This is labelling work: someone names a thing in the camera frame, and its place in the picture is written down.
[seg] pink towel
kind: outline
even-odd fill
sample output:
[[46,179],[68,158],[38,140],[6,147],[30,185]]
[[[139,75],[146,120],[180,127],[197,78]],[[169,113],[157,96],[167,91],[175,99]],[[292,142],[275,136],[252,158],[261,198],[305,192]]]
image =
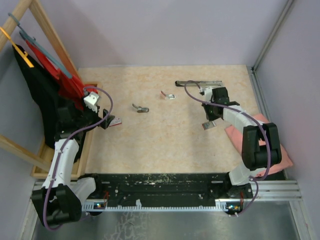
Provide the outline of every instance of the pink towel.
[[[264,123],[269,123],[269,121],[265,118],[265,116],[263,116],[261,113],[259,113],[258,115],[253,116],[256,120],[262,121]],[[233,146],[235,147],[235,149],[241,153],[242,151],[242,134],[241,132],[239,132],[234,126],[229,126],[225,129],[226,134],[228,135],[228,137],[230,138]],[[265,142],[264,141],[259,141],[260,145],[264,145]],[[269,171],[269,175],[270,174],[275,174],[285,168],[291,167],[293,166],[292,161],[290,160],[287,151],[285,150],[285,148],[281,145],[281,154],[282,154],[282,160],[279,164],[275,164],[270,168]],[[265,170],[259,172],[256,177],[262,177],[265,174]]]

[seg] white wall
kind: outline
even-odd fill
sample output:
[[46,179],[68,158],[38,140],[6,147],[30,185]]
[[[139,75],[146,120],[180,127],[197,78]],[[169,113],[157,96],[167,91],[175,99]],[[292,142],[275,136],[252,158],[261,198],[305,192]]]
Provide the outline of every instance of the white wall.
[[[320,222],[320,1],[297,0],[258,77],[272,121],[294,162],[315,226]],[[316,227],[320,239],[320,228]]]
[[[0,0],[0,26],[17,2]],[[21,24],[52,52],[29,11]],[[17,31],[12,38],[23,43]],[[44,135],[41,112],[31,98],[9,43],[0,52],[0,113],[0,134],[37,153]],[[0,148],[0,239],[15,240],[19,235],[35,182],[30,177],[31,170],[31,164]]]
[[286,0],[42,0],[77,67],[253,65]]

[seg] wooden box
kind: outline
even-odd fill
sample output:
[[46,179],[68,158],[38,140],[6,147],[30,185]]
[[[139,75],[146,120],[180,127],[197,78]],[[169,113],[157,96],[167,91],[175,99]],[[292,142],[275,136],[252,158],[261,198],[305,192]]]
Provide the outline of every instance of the wooden box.
[[[91,84],[93,86],[101,88],[101,84],[99,82],[85,82],[85,84]],[[85,174],[87,160],[89,156],[89,150],[92,142],[94,131],[88,131],[85,135],[83,149],[81,153],[80,159],[73,164],[71,179],[77,180],[81,175]],[[45,144],[45,140],[43,139],[41,147],[38,152],[38,157],[40,157],[44,162],[52,162],[54,157],[55,150],[48,147]],[[36,179],[46,179],[48,176],[48,172],[37,167],[33,166],[31,176]]]

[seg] table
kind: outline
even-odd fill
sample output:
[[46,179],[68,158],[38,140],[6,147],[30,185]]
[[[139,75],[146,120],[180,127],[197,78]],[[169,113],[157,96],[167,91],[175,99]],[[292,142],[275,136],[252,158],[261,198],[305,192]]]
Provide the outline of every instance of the table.
[[[176,87],[175,81],[222,81],[231,101],[237,101],[249,114],[258,106],[245,65],[126,66],[80,68],[84,82],[101,82],[112,97],[112,115],[121,125],[94,129],[86,173],[224,173],[241,161],[221,119],[204,130],[207,122],[201,103]],[[190,93],[202,98],[198,88]],[[160,91],[174,94],[165,100]],[[110,108],[101,94],[100,105]],[[132,103],[148,107],[137,113]]]

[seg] blue hanger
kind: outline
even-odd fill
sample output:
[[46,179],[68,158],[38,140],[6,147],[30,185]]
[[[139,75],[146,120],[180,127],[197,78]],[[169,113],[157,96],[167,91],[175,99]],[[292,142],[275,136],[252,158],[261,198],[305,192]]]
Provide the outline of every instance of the blue hanger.
[[40,52],[42,52],[51,62],[54,63],[54,65],[56,65],[59,69],[61,69],[61,71],[68,77],[68,79],[72,78],[72,74],[70,72],[68,72],[68,70],[65,68],[65,66],[63,64],[61,64],[60,62],[58,62],[53,56],[51,56],[50,53],[48,53],[39,43],[37,43],[36,39],[34,37],[29,36],[26,31],[20,26],[20,22],[18,21],[18,19],[16,19],[15,16],[13,16],[10,12],[8,13],[8,15],[13,18],[13,20],[16,22],[18,28],[20,28],[21,30],[19,31],[19,34],[21,35],[21,37],[23,38],[23,40],[28,40],[29,43],[31,43],[32,45],[34,45],[37,49],[39,49]]

